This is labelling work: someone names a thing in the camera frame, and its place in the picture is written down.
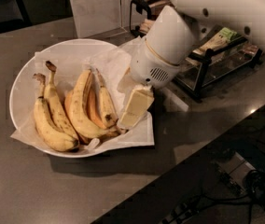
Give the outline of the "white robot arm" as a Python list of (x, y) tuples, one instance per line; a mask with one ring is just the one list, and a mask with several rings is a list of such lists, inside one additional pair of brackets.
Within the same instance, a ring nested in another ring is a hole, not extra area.
[(265, 51), (265, 0), (170, 0), (133, 53), (124, 76), (135, 87), (121, 110), (118, 126), (131, 129), (153, 102), (152, 88), (162, 88), (191, 53), (199, 27), (222, 25)]

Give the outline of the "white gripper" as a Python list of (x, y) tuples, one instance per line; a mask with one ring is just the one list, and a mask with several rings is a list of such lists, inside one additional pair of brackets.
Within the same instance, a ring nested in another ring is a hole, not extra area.
[(179, 65), (166, 62), (146, 39), (132, 56), (130, 67), (127, 68), (119, 81), (117, 91), (124, 95), (125, 106), (118, 125), (122, 129), (131, 129), (145, 115), (154, 101), (153, 89), (166, 86), (179, 72)]

